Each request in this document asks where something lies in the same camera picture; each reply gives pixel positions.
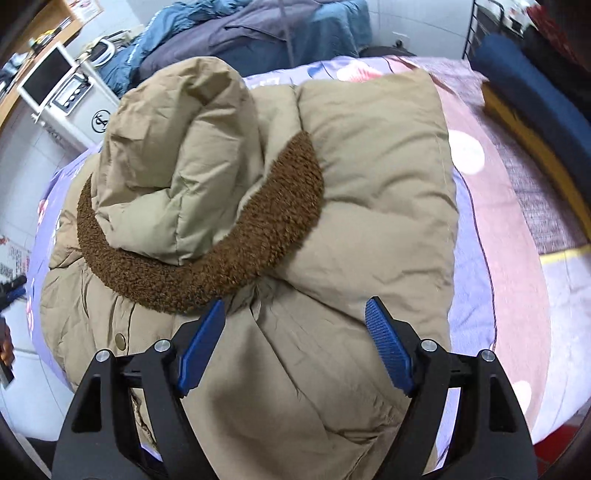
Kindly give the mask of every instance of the wooden shelf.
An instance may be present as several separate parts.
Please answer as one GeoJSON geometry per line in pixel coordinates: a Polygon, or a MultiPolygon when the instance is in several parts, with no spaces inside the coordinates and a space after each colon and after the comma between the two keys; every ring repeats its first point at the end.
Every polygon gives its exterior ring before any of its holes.
{"type": "MultiPolygon", "coordinates": [[[[26,66],[19,70],[16,76],[17,82],[19,82],[20,79],[22,79],[31,70],[31,68],[33,68],[33,66],[35,66],[37,62],[43,58],[43,55],[45,55],[53,45],[55,45],[57,42],[62,42],[64,45],[68,44],[73,38],[75,38],[75,36],[78,35],[82,29],[82,23],[74,16],[63,0],[54,0],[53,2],[49,3],[33,19],[29,27],[21,35],[14,51],[26,51],[28,49],[29,38],[37,38],[37,36],[46,32],[47,30],[56,28],[62,22],[62,20],[67,17],[72,19],[71,23],[61,32],[59,32],[56,37],[39,52],[39,55],[37,55],[34,59],[29,60],[26,66]]],[[[13,86],[10,92],[8,92],[0,102],[0,134],[2,133],[5,124],[18,105],[20,99],[21,98],[17,92],[16,86],[13,86]]]]}

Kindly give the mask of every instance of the poster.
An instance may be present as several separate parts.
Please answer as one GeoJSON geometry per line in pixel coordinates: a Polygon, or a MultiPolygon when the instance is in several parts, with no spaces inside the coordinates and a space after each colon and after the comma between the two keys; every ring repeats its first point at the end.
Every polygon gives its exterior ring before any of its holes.
{"type": "Polygon", "coordinates": [[[26,275],[30,255],[29,250],[0,235],[0,282],[26,275]]]}
{"type": "Polygon", "coordinates": [[[99,0],[67,0],[74,15],[86,25],[90,20],[102,13],[99,0]]]}

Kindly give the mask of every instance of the purple bedsheet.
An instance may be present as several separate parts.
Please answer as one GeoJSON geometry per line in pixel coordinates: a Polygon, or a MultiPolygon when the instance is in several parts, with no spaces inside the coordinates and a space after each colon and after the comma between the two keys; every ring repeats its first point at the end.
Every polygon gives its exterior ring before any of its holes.
{"type": "MultiPolygon", "coordinates": [[[[368,66],[383,74],[392,73],[388,62],[383,58],[362,60],[368,66]]],[[[357,74],[355,62],[360,62],[360,60],[338,57],[331,61],[322,61],[292,70],[278,70],[254,75],[246,78],[245,81],[249,88],[280,83],[299,85],[312,78],[358,81],[361,79],[355,77],[357,74]]],[[[51,366],[56,375],[66,383],[65,375],[53,359],[43,339],[40,325],[40,293],[48,272],[48,263],[55,243],[55,233],[61,206],[65,200],[70,182],[85,159],[91,153],[97,151],[98,147],[82,154],[52,179],[42,199],[42,202],[44,202],[43,218],[40,221],[35,246],[31,254],[28,276],[27,291],[31,305],[31,338],[41,359],[51,366]]],[[[482,349],[490,348],[495,341],[492,287],[486,259],[476,230],[470,192],[461,174],[457,170],[454,170],[453,174],[457,187],[456,200],[459,210],[459,230],[454,251],[454,297],[448,320],[453,351],[475,355],[482,349]]],[[[445,452],[452,435],[457,400],[457,391],[450,391],[436,443],[440,455],[445,452]]]]}

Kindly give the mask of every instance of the blue gripper pad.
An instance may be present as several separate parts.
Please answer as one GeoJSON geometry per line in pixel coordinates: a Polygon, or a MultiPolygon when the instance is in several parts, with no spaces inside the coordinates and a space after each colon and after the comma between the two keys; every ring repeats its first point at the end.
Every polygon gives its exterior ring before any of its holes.
{"type": "Polygon", "coordinates": [[[365,324],[396,388],[409,395],[414,388],[413,362],[388,321],[388,314],[374,299],[365,304],[365,324]]]}
{"type": "Polygon", "coordinates": [[[207,312],[199,330],[180,361],[177,388],[183,396],[199,385],[213,350],[226,324],[223,301],[218,300],[207,312]]]}

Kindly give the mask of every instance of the wall socket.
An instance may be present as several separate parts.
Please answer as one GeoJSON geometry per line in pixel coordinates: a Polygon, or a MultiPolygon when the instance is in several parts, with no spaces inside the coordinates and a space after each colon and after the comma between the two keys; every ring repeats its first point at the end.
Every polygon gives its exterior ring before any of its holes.
{"type": "Polygon", "coordinates": [[[398,32],[390,34],[390,45],[398,48],[406,48],[410,51],[410,37],[398,32]]]}

